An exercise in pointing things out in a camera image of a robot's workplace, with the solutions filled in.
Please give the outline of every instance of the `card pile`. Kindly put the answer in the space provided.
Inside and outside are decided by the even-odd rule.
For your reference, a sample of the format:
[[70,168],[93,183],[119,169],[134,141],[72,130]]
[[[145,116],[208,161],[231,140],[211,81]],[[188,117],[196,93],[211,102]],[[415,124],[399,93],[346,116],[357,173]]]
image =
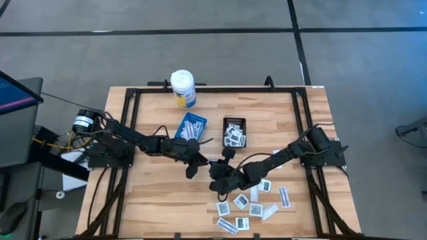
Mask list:
[[180,134],[181,137],[187,141],[190,139],[198,139],[203,128],[203,123],[202,122],[191,123],[189,121],[185,121],[184,124],[185,126],[182,128],[181,134]]
[[226,147],[244,147],[246,135],[243,135],[243,129],[239,125],[229,124],[224,136],[224,145]]

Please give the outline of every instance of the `black bracket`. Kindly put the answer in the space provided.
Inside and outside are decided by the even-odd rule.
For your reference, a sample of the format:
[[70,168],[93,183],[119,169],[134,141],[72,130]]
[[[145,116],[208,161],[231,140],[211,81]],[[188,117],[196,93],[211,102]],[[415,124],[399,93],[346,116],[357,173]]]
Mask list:
[[276,88],[274,87],[273,79],[269,75],[266,78],[266,82],[264,82],[264,86],[270,86],[270,91],[276,90]]

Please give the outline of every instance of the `cylindrical motor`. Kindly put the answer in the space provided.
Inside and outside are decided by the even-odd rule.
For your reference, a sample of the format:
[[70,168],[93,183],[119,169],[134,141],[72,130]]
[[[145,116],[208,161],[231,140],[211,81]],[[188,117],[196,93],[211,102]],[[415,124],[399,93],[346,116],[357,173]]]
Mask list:
[[87,133],[92,131],[96,117],[97,113],[86,109],[80,109],[73,123],[73,131],[84,131]]

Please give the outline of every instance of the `sticker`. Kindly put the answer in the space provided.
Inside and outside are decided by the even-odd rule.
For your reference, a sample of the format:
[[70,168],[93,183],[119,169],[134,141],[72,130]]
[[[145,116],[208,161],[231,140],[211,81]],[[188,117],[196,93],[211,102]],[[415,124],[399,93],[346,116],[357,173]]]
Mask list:
[[86,123],[84,121],[74,121],[73,125],[80,125],[80,126],[88,127],[89,123]]
[[249,200],[244,194],[239,194],[238,197],[233,200],[233,202],[240,210],[243,210],[246,205],[248,205]]
[[286,187],[279,187],[280,200],[282,202],[282,207],[291,207],[291,202],[289,201],[288,191]]
[[[276,153],[278,153],[278,152],[280,152],[280,149],[275,149],[275,150],[273,150],[273,154],[276,154]],[[275,169],[281,169],[281,168],[283,168],[283,164],[282,164],[282,165],[280,165],[279,167],[276,167]]]
[[231,213],[228,202],[216,203],[216,208],[218,209],[218,215],[220,217],[224,215],[229,215]]
[[93,120],[90,119],[90,118],[88,118],[88,117],[85,117],[85,116],[76,116],[75,120],[76,121],[85,121],[85,122],[87,122],[89,124],[93,124]]
[[266,220],[271,217],[276,211],[279,211],[277,204],[273,203],[262,212],[262,220]]
[[249,215],[262,217],[262,204],[251,203],[249,206]]
[[249,230],[249,217],[236,217],[236,227],[238,230]]
[[272,190],[272,182],[261,179],[261,182],[258,184],[258,190],[269,193]]
[[251,201],[258,201],[258,185],[250,188]]
[[218,219],[218,222],[216,225],[222,227],[222,229],[226,230],[227,232],[231,233],[232,235],[236,235],[238,233],[238,228],[235,225],[232,225],[231,223],[224,220],[222,217]]

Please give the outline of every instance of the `white lid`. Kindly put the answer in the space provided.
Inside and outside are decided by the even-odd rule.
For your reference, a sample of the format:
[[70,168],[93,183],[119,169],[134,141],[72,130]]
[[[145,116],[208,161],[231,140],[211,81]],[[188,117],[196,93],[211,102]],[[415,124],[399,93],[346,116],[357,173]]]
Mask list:
[[194,86],[193,75],[187,70],[178,70],[172,73],[171,84],[177,91],[187,91]]

